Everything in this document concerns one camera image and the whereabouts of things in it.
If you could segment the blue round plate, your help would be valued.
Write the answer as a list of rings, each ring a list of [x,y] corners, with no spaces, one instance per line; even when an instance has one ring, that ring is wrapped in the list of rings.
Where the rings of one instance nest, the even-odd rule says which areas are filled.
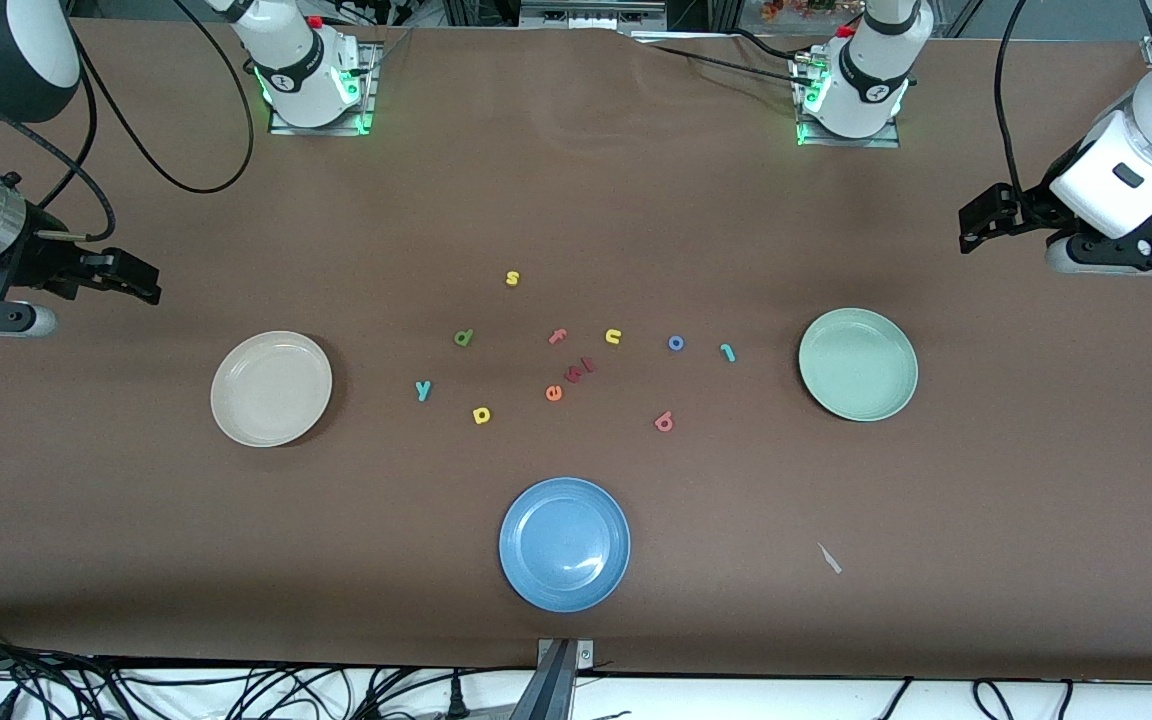
[[[540,480],[511,502],[500,524],[500,569],[536,609],[593,609],[617,591],[632,537],[616,498],[577,477]]]

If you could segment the beige round plate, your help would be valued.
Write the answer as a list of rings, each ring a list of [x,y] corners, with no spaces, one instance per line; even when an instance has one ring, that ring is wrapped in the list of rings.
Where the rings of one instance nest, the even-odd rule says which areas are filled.
[[[234,347],[217,369],[209,396],[212,419],[238,445],[288,445],[319,423],[333,386],[328,355],[306,334],[256,334]]]

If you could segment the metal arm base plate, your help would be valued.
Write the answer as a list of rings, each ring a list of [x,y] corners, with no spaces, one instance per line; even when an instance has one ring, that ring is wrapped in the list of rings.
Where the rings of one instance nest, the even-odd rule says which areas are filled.
[[[283,115],[270,106],[268,132],[280,136],[321,136],[321,137],[362,137],[371,132],[376,118],[381,71],[378,67],[384,47],[380,44],[362,44],[361,60],[357,67],[340,74],[339,86],[353,90],[355,103],[349,105],[339,118],[317,127],[298,127],[288,123]]]
[[[897,149],[900,146],[899,127],[893,113],[888,114],[886,123],[879,128],[878,132],[863,138],[838,135],[824,126],[823,120],[809,113],[809,106],[818,103],[824,91],[829,88],[826,59],[810,53],[797,53],[794,59],[787,61],[787,68],[790,69],[791,78],[808,79],[806,85],[797,85],[791,91],[796,114],[797,145],[855,149]]]

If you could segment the silver table edge bracket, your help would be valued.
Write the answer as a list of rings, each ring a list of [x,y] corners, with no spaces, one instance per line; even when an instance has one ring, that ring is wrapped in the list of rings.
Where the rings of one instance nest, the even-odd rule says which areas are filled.
[[[575,638],[573,641],[573,647],[575,647],[576,657],[576,669],[590,670],[594,667],[594,641],[589,638]],[[550,647],[556,643],[556,638],[541,638],[538,641],[538,655],[536,655],[536,661],[538,665],[547,655]]]

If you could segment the dark aluminium profile beam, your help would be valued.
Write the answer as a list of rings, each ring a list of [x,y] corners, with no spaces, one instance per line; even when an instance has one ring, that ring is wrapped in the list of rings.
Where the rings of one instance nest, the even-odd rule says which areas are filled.
[[[579,641],[545,639],[539,646],[538,666],[509,720],[571,720]]]

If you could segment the green round plate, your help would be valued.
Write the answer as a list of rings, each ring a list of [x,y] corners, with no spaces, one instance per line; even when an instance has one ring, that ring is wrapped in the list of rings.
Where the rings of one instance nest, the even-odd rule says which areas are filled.
[[[838,306],[808,325],[797,372],[828,414],[873,423],[901,414],[914,400],[919,361],[914,342],[887,316]]]

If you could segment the brown table cover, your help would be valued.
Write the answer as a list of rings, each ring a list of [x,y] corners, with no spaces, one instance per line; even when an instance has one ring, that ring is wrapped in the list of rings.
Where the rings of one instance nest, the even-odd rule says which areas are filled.
[[[613,673],[1152,679],[1152,278],[1052,272],[1041,233],[957,251],[957,210],[1005,176],[995,45],[929,46],[900,147],[867,150],[797,146],[768,79],[611,32],[397,41],[371,135],[257,132],[221,194],[175,190],[101,118],[88,170],[162,300],[33,293],[58,331],[0,338],[0,638],[524,666],[582,637]],[[914,342],[901,414],[846,420],[801,382],[838,306]],[[270,331],[323,347],[333,395],[247,447],[211,382]],[[498,556],[554,477],[609,492],[632,537],[573,614]]]

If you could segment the grey power strip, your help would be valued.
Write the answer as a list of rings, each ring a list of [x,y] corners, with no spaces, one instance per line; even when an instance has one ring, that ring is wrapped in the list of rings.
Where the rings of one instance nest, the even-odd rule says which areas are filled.
[[[518,24],[526,29],[613,29],[664,32],[666,0],[520,0]]]

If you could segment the black aluminium frame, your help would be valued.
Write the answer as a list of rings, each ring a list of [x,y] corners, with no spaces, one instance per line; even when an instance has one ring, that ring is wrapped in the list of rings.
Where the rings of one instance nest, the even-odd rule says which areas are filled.
[[[520,28],[520,0],[435,0],[449,26]],[[735,22],[740,0],[666,0],[664,32],[708,32]]]

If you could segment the orange leafy decoration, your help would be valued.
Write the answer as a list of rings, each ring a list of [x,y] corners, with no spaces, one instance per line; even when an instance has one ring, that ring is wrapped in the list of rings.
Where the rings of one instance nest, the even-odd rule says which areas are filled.
[[[756,9],[765,24],[814,22],[836,18],[849,9],[850,0],[756,0]]]

